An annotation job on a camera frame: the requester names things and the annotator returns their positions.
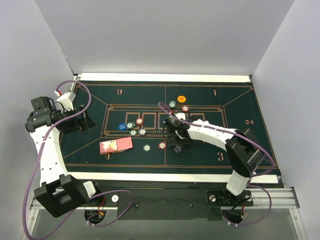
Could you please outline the blue poker chip stack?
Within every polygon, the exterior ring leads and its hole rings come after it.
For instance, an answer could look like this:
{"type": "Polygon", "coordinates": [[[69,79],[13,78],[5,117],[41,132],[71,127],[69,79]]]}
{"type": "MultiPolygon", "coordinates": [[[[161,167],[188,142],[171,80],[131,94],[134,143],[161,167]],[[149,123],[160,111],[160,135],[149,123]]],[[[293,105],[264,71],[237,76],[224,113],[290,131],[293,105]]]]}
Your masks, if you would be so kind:
{"type": "Polygon", "coordinates": [[[182,151],[182,148],[175,146],[175,147],[173,148],[173,150],[174,150],[174,152],[176,152],[176,153],[180,153],[180,152],[182,151]]]}

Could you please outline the red poker chip stack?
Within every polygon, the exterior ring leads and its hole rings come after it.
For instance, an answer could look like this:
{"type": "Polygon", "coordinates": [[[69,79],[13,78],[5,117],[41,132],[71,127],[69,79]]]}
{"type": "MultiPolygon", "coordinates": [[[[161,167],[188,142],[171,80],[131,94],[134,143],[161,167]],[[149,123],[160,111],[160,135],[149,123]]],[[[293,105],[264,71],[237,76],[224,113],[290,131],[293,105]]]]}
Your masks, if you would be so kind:
{"type": "Polygon", "coordinates": [[[160,142],[158,144],[158,147],[161,149],[161,150],[164,150],[166,147],[167,147],[167,144],[165,142],[160,142]]]}

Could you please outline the blue chip position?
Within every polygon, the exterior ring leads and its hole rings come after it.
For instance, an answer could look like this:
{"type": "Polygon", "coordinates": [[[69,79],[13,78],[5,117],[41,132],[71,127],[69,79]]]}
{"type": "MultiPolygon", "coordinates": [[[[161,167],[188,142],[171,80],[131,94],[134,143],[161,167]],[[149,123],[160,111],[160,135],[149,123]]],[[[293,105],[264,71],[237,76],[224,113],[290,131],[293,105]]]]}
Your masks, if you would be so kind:
{"type": "Polygon", "coordinates": [[[147,131],[144,128],[141,128],[141,129],[138,130],[138,134],[140,136],[144,136],[144,135],[146,135],[146,133],[147,133],[147,131]]]}

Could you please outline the green poker chip stack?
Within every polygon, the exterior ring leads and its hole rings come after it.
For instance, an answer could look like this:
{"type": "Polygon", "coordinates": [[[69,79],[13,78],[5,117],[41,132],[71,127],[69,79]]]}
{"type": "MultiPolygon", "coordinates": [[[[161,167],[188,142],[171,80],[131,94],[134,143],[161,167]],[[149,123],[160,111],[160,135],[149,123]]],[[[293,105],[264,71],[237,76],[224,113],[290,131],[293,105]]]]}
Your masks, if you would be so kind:
{"type": "Polygon", "coordinates": [[[151,146],[150,146],[149,144],[145,144],[145,145],[143,146],[143,150],[144,150],[145,152],[149,152],[149,151],[151,150],[151,146]]]}

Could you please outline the red chips position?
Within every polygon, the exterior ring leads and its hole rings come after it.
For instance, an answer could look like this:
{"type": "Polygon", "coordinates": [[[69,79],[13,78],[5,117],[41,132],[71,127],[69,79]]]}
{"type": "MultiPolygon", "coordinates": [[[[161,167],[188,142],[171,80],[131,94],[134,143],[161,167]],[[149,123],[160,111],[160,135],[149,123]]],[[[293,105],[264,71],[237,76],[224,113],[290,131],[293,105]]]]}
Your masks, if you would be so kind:
{"type": "Polygon", "coordinates": [[[142,118],[137,118],[135,123],[138,125],[138,126],[141,126],[143,123],[144,123],[144,120],[142,118]]]}

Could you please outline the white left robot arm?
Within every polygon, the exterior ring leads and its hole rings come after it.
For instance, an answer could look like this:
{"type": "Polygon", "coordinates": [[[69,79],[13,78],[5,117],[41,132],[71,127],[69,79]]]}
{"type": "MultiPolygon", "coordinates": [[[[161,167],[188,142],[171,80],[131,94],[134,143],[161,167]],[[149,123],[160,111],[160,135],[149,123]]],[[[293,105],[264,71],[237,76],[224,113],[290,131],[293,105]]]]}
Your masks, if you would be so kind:
{"type": "Polygon", "coordinates": [[[85,105],[79,106],[76,116],[69,91],[58,96],[57,101],[47,96],[31,100],[33,112],[25,128],[33,139],[40,157],[40,187],[34,190],[36,200],[55,218],[84,204],[99,205],[103,193],[94,180],[81,182],[68,173],[60,147],[60,134],[87,131],[96,127],[85,105]]]}

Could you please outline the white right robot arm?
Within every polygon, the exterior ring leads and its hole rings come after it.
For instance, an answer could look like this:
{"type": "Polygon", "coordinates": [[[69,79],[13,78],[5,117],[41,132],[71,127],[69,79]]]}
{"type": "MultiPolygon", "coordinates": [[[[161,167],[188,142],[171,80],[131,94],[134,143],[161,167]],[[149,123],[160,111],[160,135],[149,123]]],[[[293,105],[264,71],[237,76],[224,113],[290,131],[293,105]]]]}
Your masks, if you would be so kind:
{"type": "Polygon", "coordinates": [[[224,201],[236,204],[249,184],[265,154],[254,142],[255,136],[248,128],[244,130],[220,128],[201,119],[168,116],[163,121],[173,146],[188,145],[192,141],[211,144],[228,155],[232,174],[223,192],[224,201]]]}

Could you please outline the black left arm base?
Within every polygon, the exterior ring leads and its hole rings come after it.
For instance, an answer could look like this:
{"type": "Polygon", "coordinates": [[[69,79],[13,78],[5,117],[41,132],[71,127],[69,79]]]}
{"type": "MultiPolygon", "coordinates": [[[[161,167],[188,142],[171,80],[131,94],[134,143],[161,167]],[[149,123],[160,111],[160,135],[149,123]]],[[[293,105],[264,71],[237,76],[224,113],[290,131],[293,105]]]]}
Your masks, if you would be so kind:
{"type": "Polygon", "coordinates": [[[93,198],[94,196],[104,192],[95,180],[82,181],[87,195],[88,201],[82,203],[80,207],[117,207],[119,203],[119,192],[107,193],[93,198]]]}

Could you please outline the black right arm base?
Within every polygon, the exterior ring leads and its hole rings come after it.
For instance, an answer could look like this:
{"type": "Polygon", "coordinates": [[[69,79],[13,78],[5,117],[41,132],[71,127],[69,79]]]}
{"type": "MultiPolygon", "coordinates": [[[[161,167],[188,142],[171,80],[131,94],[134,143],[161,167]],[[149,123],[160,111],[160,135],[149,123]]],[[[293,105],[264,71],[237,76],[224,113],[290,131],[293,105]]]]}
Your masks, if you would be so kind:
{"type": "Polygon", "coordinates": [[[226,189],[211,189],[206,191],[209,204],[213,207],[252,207],[254,205],[252,194],[244,190],[240,195],[233,195],[226,189]]]}

